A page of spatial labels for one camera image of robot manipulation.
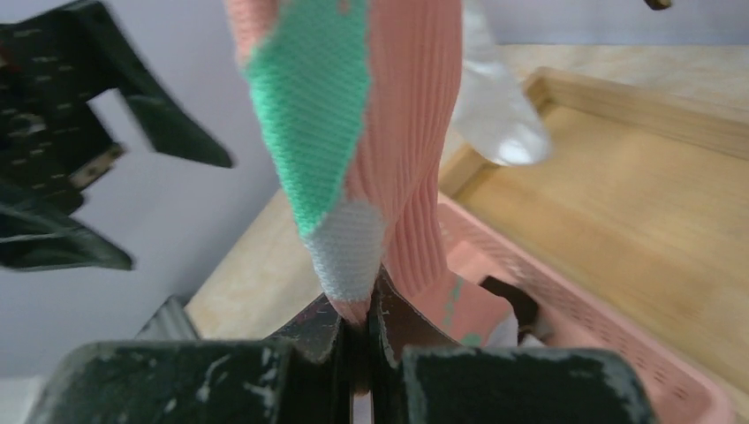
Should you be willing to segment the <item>pink plastic basket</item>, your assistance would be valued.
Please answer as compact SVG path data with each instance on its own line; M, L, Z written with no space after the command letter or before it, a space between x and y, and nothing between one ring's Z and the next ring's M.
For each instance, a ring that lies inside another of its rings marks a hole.
M526 291L551 328L546 345L617 352L644 383L662 423L737 422L724 390L666 344L446 196L439 195L437 211L450 269L473 283L494 276Z

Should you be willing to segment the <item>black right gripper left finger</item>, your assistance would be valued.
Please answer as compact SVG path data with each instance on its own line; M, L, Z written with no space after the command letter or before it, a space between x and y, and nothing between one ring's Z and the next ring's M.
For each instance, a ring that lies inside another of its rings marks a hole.
M261 340L124 341L69 353L31 423L348 423L343 322L318 297Z

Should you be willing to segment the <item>pink teal sock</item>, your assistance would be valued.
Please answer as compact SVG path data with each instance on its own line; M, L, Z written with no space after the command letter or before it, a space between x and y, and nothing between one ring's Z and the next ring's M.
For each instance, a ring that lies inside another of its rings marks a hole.
M385 269L462 345L514 346L510 302L449 270L437 174L461 77L459 1L229 1L263 141L322 291L361 326Z

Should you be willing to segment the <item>white sock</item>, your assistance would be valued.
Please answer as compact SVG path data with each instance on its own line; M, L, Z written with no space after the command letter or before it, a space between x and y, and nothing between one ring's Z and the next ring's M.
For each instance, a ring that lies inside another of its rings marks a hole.
M462 75L451 125L492 163L525 166L547 159L550 137L501 58L483 2L462 5Z

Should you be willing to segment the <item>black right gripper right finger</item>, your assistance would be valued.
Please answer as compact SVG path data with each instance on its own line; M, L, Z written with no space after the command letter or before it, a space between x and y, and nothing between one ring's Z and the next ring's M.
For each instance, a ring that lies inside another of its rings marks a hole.
M596 348L465 347L396 293L385 269L369 313L375 423L656 423L643 383Z

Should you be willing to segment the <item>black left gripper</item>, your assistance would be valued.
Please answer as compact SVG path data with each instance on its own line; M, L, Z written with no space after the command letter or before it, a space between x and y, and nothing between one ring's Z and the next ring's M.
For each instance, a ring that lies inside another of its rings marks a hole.
M93 44L156 152L233 166L224 146L150 73L103 2L59 10ZM132 269L126 251L68 216L125 152L88 105L112 87L58 41L52 18L1 26L1 176L12 183L1 183L3 268Z

